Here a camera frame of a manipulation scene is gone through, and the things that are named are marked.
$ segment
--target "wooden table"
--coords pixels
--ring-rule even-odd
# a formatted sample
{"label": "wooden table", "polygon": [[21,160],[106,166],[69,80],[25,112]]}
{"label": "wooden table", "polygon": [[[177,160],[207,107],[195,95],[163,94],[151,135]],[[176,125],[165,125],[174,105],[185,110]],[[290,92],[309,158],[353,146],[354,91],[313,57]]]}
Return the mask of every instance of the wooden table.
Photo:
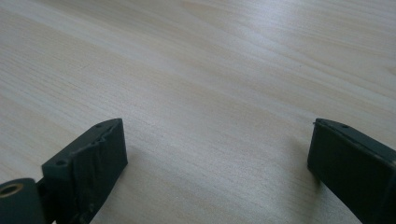
{"label": "wooden table", "polygon": [[315,118],[396,148],[396,2],[0,1],[0,182],[123,118],[92,223],[359,223],[306,169]]}

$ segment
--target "screw hole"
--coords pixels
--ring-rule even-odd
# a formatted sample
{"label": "screw hole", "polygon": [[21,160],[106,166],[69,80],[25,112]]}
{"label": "screw hole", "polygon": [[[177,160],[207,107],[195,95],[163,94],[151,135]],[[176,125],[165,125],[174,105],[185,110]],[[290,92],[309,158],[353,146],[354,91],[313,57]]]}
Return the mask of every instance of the screw hole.
{"label": "screw hole", "polygon": [[10,184],[0,189],[0,198],[11,196],[23,188],[23,184]]}
{"label": "screw hole", "polygon": [[57,161],[56,165],[59,165],[59,166],[66,165],[66,161]]}

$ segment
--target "black plastic part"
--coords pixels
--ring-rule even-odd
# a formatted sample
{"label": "black plastic part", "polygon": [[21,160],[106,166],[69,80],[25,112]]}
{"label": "black plastic part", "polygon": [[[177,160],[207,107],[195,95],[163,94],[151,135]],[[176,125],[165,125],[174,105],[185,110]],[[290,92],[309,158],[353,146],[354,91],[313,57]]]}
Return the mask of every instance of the black plastic part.
{"label": "black plastic part", "polygon": [[0,186],[0,223],[45,223],[41,202],[30,178],[15,179]]}
{"label": "black plastic part", "polygon": [[30,191],[21,190],[13,195],[15,200],[0,198],[0,209],[8,210],[19,210],[14,203],[36,202],[38,198],[41,206],[16,212],[38,213],[43,218],[26,222],[23,216],[11,217],[6,214],[8,210],[0,210],[0,223],[89,223],[127,163],[122,119],[96,124],[42,165],[44,177],[36,185],[32,179],[28,179],[29,185],[23,182],[29,187],[24,189]]}
{"label": "black plastic part", "polygon": [[396,152],[369,136],[317,119],[308,169],[362,223],[396,223]]}

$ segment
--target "black plastic object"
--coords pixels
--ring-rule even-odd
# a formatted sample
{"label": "black plastic object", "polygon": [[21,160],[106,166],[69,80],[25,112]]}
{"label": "black plastic object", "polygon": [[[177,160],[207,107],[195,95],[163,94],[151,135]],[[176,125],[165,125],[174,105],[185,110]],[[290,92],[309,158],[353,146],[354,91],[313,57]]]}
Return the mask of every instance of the black plastic object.
{"label": "black plastic object", "polygon": [[0,185],[0,223],[89,223],[127,163],[122,119],[96,124],[42,165],[38,183]]}
{"label": "black plastic object", "polygon": [[396,223],[396,152],[369,136],[317,119],[308,169],[362,223]]}

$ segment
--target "black clamp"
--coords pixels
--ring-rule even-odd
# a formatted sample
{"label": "black clamp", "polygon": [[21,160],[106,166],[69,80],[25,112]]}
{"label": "black clamp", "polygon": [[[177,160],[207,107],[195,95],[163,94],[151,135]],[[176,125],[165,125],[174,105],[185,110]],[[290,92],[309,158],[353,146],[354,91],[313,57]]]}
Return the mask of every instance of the black clamp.
{"label": "black clamp", "polygon": [[317,119],[308,169],[362,223],[396,223],[396,151],[369,136]]}
{"label": "black clamp", "polygon": [[98,123],[45,162],[37,183],[0,185],[0,223],[89,223],[127,163],[122,119]]}

